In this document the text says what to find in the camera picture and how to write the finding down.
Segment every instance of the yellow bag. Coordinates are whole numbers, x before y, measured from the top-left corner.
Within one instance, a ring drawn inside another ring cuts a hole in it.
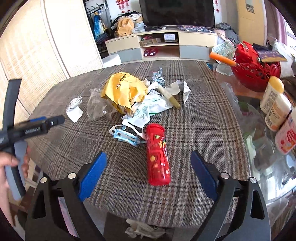
[[[110,99],[121,114],[133,114],[131,106],[141,102],[147,95],[143,82],[129,73],[113,74],[104,86],[101,97]]]

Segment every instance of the red plastic basket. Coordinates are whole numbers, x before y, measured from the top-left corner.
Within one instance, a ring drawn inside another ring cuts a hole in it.
[[[251,45],[248,47],[250,56],[255,54],[257,55]],[[275,62],[270,65],[268,63],[264,63],[262,66],[259,62],[256,63],[250,61],[250,63],[246,63],[245,56],[245,54],[240,54],[240,50],[237,49],[233,60],[236,61],[238,65],[232,66],[231,69],[240,83],[248,89],[256,92],[264,92],[271,76],[280,77],[280,62]]]

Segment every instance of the silver bolt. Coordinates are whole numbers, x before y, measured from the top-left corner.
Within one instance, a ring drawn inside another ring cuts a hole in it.
[[[76,173],[72,172],[68,175],[69,179],[74,179],[76,177]]]
[[[228,173],[226,173],[226,172],[222,172],[222,173],[220,174],[220,176],[221,176],[222,178],[224,178],[224,179],[228,179],[228,178],[229,178],[229,175],[228,175]]]
[[[40,179],[40,182],[41,183],[45,183],[46,181],[47,181],[47,178],[46,177],[43,177],[43,178]]]
[[[256,183],[257,180],[256,180],[256,178],[254,178],[254,177],[250,177],[250,182],[252,182],[252,183]]]

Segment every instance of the gray drawer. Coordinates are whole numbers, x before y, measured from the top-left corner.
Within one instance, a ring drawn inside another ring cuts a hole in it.
[[[141,48],[120,50],[111,54],[118,54],[122,63],[143,59]]]
[[[193,46],[193,45],[180,45],[180,58],[194,58],[210,60],[210,52],[212,48]]]

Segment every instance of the television screen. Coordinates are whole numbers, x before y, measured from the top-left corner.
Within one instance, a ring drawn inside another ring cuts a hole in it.
[[[140,0],[144,24],[215,27],[213,0]]]

